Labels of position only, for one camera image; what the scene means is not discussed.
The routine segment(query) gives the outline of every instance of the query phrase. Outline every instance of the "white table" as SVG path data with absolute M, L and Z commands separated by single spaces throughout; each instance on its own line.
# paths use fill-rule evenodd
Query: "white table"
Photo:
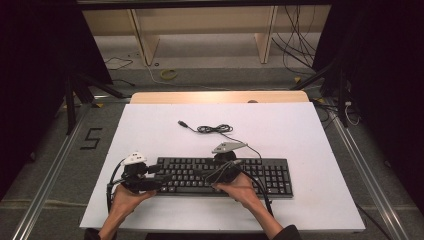
M 225 123 L 230 137 L 247 142 L 266 158 L 287 158 L 294 198 L 274 200 L 283 225 L 299 230 L 357 232 L 365 226 L 355 207 L 311 103 L 129 104 L 125 107 L 80 227 L 100 228 L 107 217 L 106 184 L 120 160 L 134 151 L 147 165 L 157 157 L 212 157 L 228 139 L 192 128 Z M 248 148 L 238 157 L 257 155 Z M 120 177 L 123 168 L 117 173 Z M 121 228 L 146 232 L 258 232 L 254 217 L 230 198 L 160 197 L 143 202 Z

